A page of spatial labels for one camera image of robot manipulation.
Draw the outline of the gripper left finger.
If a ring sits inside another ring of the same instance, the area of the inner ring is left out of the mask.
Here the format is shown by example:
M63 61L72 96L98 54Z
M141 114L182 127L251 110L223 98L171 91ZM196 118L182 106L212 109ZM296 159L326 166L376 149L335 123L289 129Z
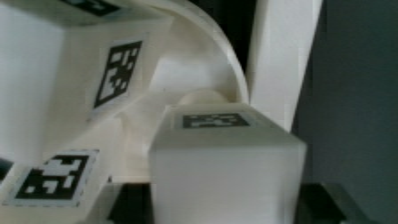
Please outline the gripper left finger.
M95 202L88 224L155 224L148 183L109 183Z

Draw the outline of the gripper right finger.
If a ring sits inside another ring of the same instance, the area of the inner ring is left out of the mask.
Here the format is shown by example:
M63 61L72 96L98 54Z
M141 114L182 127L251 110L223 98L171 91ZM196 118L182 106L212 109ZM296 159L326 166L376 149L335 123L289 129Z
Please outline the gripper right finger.
M372 224L340 184L306 183L301 186L296 224Z

